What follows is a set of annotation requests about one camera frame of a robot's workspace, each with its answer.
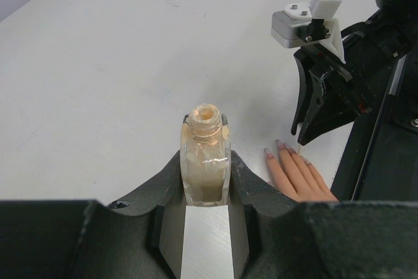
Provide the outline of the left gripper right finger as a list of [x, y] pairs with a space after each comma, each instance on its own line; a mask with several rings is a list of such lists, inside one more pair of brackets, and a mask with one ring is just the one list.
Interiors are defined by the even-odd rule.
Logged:
[[298, 203], [231, 154], [235, 278], [416, 278], [417, 203]]

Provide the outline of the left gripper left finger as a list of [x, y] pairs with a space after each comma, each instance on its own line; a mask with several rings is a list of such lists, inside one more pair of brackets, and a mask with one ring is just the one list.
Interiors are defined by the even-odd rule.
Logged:
[[96, 200], [1, 202], [2, 278], [179, 278], [180, 157], [132, 192]]

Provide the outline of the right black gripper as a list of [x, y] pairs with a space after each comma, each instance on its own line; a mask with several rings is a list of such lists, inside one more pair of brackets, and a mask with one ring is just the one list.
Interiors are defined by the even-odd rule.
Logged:
[[303, 46], [293, 57], [299, 93], [291, 133], [300, 126], [301, 145], [372, 111], [375, 97], [366, 80], [324, 46]]

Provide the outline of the beige nail polish bottle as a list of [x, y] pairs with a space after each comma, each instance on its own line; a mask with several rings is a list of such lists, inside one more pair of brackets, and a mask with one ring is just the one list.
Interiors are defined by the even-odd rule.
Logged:
[[187, 206], [225, 206], [231, 179], [231, 139], [226, 115], [212, 104], [184, 117], [180, 171]]

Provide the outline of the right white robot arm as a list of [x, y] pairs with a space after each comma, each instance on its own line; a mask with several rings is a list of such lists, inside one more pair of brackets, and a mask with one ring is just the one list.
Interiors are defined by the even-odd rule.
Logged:
[[295, 52], [300, 91], [291, 132], [299, 144], [371, 112], [394, 64], [417, 46], [417, 0], [376, 0], [376, 5], [369, 19], [339, 33], [343, 61], [319, 43]]

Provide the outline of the person's hand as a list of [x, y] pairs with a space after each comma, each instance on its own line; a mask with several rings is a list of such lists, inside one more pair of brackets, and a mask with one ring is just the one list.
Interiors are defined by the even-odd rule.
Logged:
[[336, 202], [317, 169], [290, 145], [276, 141], [277, 155], [264, 149], [266, 166], [279, 192], [296, 202]]

